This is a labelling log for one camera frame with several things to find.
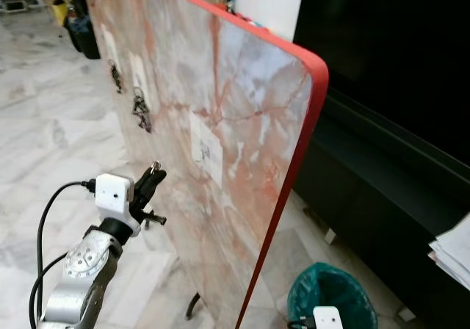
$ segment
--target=white paper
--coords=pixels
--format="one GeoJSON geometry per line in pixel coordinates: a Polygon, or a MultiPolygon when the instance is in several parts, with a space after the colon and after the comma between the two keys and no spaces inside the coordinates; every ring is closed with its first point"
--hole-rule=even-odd
{"type": "Polygon", "coordinates": [[[430,243],[436,264],[470,290],[470,215],[430,243]]]}
{"type": "Polygon", "coordinates": [[[112,60],[116,64],[117,70],[122,73],[119,58],[118,50],[116,49],[116,42],[111,32],[108,32],[108,29],[104,24],[101,24],[101,31],[103,32],[104,42],[106,43],[106,52],[108,59],[112,60]]]}
{"type": "Polygon", "coordinates": [[[135,55],[131,52],[129,52],[129,62],[131,63],[132,69],[132,90],[134,90],[134,87],[140,88],[142,92],[137,90],[136,94],[143,95],[145,104],[149,109],[151,109],[151,101],[148,97],[148,85],[145,75],[144,62],[139,55],[135,55]]]}
{"type": "Polygon", "coordinates": [[[194,113],[189,112],[191,156],[222,188],[223,149],[219,139],[194,113]]]}

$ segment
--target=wall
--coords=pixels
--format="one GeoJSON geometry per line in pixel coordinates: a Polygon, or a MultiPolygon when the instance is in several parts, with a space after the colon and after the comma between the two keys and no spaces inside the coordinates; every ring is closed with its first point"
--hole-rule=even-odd
{"type": "Polygon", "coordinates": [[[237,12],[292,41],[301,0],[236,0],[237,12]]]}

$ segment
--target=red edge trim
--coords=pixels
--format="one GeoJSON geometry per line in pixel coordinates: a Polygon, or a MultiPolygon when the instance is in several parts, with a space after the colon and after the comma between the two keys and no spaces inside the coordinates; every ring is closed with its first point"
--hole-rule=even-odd
{"type": "Polygon", "coordinates": [[[294,181],[297,177],[297,173],[299,172],[303,157],[305,156],[308,144],[310,142],[311,134],[314,131],[315,125],[318,121],[318,117],[320,115],[320,112],[322,111],[323,102],[325,100],[326,91],[328,88],[328,69],[325,62],[320,59],[316,54],[313,54],[310,51],[301,48],[300,46],[290,43],[287,40],[281,39],[273,34],[270,34],[262,28],[253,26],[243,21],[242,19],[236,17],[235,15],[232,15],[224,10],[221,10],[220,8],[217,8],[213,4],[210,4],[204,0],[187,1],[196,4],[197,6],[235,24],[236,26],[239,26],[247,32],[256,35],[262,40],[265,40],[268,43],[271,43],[283,49],[285,52],[300,59],[304,64],[305,69],[307,70],[307,72],[310,73],[312,78],[311,96],[310,101],[308,102],[305,120],[303,121],[302,129],[300,130],[299,140],[297,142],[297,146],[295,147],[291,164],[289,165],[289,169],[287,170],[286,179],[284,180],[283,186],[281,188],[278,202],[276,203],[274,213],[272,214],[271,223],[268,226],[263,245],[261,246],[258,261],[256,262],[256,266],[253,271],[253,276],[251,277],[250,285],[248,286],[247,294],[245,295],[245,300],[243,301],[239,318],[236,322],[235,329],[238,329],[239,326],[242,324],[243,316],[245,315],[248,302],[250,300],[251,294],[253,293],[253,289],[255,288],[259,273],[261,272],[261,268],[266,258],[267,251],[270,248],[272,238],[274,237],[274,233],[276,231],[276,228],[278,227],[279,219],[281,218],[282,211],[284,209],[284,206],[286,205],[287,198],[292,189],[292,186],[294,186],[294,181]]]}

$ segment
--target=waste basket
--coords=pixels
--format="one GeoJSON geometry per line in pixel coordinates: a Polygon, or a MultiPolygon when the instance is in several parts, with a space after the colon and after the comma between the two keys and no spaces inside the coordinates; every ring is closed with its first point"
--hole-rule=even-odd
{"type": "Polygon", "coordinates": [[[289,320],[313,317],[316,306],[335,306],[344,329],[377,329],[377,315],[362,286],[347,272],[315,263],[295,280],[287,297],[289,320]]]}

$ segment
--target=hanging keys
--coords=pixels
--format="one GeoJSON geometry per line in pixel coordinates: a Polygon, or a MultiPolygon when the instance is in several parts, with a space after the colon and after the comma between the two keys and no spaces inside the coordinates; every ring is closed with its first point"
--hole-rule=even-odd
{"type": "Polygon", "coordinates": [[[123,85],[122,85],[122,82],[120,80],[120,74],[119,74],[119,71],[116,67],[116,64],[112,59],[109,59],[108,60],[108,65],[111,68],[111,77],[112,77],[112,81],[115,83],[115,86],[117,88],[117,92],[119,94],[122,94],[123,85]]]}
{"type": "Polygon", "coordinates": [[[148,133],[152,132],[150,113],[145,104],[142,89],[139,87],[134,87],[134,109],[132,110],[132,114],[140,119],[138,126],[141,129],[145,129],[148,133]]]}

